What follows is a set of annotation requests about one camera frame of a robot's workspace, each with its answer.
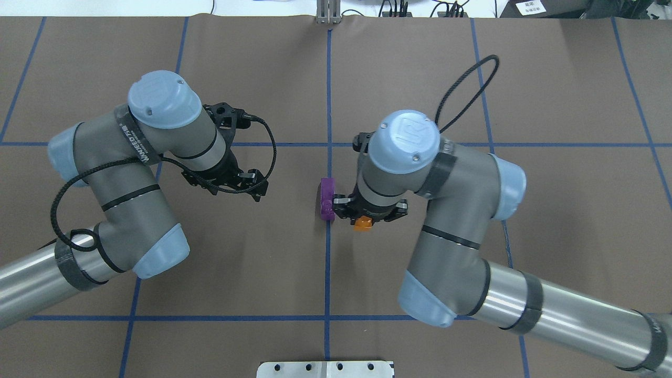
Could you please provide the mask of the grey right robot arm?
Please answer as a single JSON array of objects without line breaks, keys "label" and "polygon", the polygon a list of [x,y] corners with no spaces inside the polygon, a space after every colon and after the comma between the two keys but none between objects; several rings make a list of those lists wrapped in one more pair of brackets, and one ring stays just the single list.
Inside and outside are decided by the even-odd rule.
[{"label": "grey right robot arm", "polygon": [[643,377],[670,377],[670,315],[605,303],[527,272],[491,263],[479,251],[489,224],[511,217],[527,177],[518,165],[443,137],[426,114],[399,110],[360,132],[353,192],[333,211],[370,229],[408,213],[405,194],[427,200],[398,303],[427,325],[458,315],[516,335],[556,343]]}]

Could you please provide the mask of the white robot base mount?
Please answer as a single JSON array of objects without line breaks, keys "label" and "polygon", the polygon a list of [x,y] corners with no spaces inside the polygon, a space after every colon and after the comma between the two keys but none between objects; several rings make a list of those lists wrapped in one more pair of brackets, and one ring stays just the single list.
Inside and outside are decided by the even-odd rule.
[{"label": "white robot base mount", "polygon": [[257,377],[396,377],[392,361],[283,361],[260,364]]}]

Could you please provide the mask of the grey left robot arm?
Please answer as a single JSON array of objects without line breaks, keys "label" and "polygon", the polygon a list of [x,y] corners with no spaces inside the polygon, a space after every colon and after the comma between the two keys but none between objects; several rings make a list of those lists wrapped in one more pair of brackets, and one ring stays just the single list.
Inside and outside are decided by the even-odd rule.
[{"label": "grey left robot arm", "polygon": [[[55,240],[2,267],[2,328],[95,290],[131,271],[151,278],[187,258],[190,246],[152,166],[170,163],[191,186],[259,201],[269,174],[243,171],[232,151],[238,128],[262,118],[227,103],[203,104],[179,74],[152,71],[127,101],[69,127],[48,143],[64,180],[49,210]],[[90,187],[104,220],[65,232],[59,204],[68,189]]]}]

